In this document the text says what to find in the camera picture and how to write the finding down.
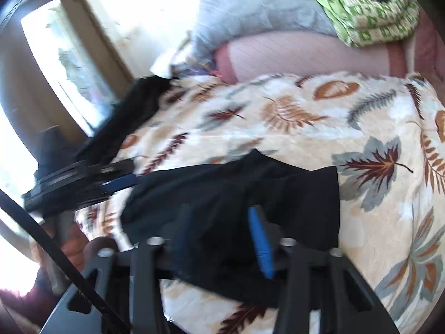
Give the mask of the left hand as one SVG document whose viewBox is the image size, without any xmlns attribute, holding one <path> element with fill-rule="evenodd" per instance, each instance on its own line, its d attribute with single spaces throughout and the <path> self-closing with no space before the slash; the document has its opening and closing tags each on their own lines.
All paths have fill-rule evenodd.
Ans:
<svg viewBox="0 0 445 334">
<path fill-rule="evenodd" d="M 39 264 L 39 271 L 45 274 L 45 251 L 33 239 L 30 241 L 30 248 L 33 259 Z M 72 223 L 69 238 L 60 249 L 78 271 L 83 271 L 90 259 L 97 256 L 102 249 L 111 249 L 112 252 L 119 252 L 118 245 L 112 237 L 100 236 L 89 240 L 77 223 Z"/>
</svg>

